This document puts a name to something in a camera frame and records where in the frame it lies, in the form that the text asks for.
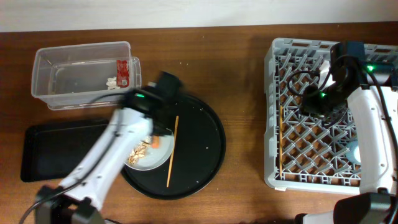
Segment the grey plate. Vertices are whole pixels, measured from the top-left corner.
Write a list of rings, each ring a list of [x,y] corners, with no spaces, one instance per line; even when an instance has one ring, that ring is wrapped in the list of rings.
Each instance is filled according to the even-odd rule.
[[[160,136],[160,146],[158,149],[153,149],[150,146],[148,148],[148,150],[146,150],[145,158],[140,159],[134,165],[129,165],[127,163],[127,159],[128,159],[127,158],[125,160],[124,164],[128,168],[131,168],[134,170],[139,170],[139,171],[148,171],[148,170],[158,168],[159,166],[161,166],[164,162],[166,162],[169,159],[169,157],[172,153],[173,144],[174,144],[174,134],[173,133],[171,135]]]

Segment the red snack wrapper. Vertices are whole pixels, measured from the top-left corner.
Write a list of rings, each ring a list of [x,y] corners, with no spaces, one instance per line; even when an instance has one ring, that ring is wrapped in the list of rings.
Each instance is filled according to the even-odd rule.
[[[120,88],[129,86],[129,63],[127,60],[116,61],[116,84]]]

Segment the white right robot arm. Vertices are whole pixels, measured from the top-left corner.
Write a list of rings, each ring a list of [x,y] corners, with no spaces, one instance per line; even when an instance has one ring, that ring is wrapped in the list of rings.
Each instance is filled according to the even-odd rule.
[[[300,112],[334,125],[350,110],[361,159],[359,195],[337,201],[330,212],[299,214],[296,223],[397,223],[397,71],[393,63],[366,59],[362,42],[331,47],[327,79],[299,96]]]

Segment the light blue cup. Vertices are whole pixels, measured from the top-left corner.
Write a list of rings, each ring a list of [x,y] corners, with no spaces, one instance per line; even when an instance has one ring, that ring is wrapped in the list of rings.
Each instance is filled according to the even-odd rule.
[[[346,146],[348,148],[348,152],[345,154],[347,160],[355,165],[361,164],[360,151],[358,140],[351,141]]]

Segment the wooden chopstick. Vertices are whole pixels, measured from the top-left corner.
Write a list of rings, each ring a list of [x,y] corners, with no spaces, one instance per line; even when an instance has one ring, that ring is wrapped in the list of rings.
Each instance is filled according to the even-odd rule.
[[[166,183],[166,187],[167,188],[169,188],[170,179],[171,179],[171,175],[172,175],[172,166],[173,166],[173,161],[174,161],[174,151],[175,151],[175,147],[176,147],[177,133],[178,133],[178,123],[179,123],[179,115],[177,115],[176,118],[175,118],[174,144],[173,144],[172,153],[170,155],[170,160],[169,160],[169,170],[168,170],[168,174],[167,174],[167,183]]]
[[[283,106],[279,105],[279,177],[282,180]]]

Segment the orange carrot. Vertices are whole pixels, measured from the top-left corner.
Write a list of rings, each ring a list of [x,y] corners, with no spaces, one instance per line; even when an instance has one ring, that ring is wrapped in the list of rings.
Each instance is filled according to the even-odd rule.
[[[153,149],[158,149],[160,146],[160,137],[159,136],[152,136],[151,147]]]

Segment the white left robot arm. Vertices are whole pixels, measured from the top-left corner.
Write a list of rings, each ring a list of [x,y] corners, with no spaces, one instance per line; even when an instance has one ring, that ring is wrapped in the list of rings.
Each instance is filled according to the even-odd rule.
[[[31,213],[35,223],[108,223],[100,211],[131,151],[149,136],[164,136],[174,147],[177,133],[169,128],[170,115],[181,87],[178,77],[162,72],[156,83],[121,93],[93,147],[58,187],[45,185],[37,192],[20,223]]]

